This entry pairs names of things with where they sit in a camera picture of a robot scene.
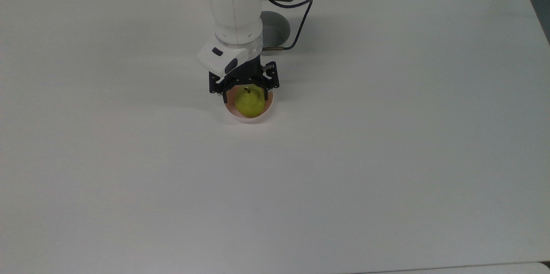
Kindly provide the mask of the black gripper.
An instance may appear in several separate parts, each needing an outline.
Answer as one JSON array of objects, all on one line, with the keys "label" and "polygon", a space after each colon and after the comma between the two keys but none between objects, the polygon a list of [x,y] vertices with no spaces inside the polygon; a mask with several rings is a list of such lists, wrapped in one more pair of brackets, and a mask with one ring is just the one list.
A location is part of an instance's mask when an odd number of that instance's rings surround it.
[{"label": "black gripper", "polygon": [[227,93],[234,88],[236,80],[258,83],[263,90],[264,100],[269,99],[270,90],[280,86],[277,63],[270,61],[267,65],[261,65],[261,55],[240,65],[237,59],[233,59],[227,64],[225,73],[224,78],[208,73],[209,92],[220,94],[225,104],[228,103]]}]

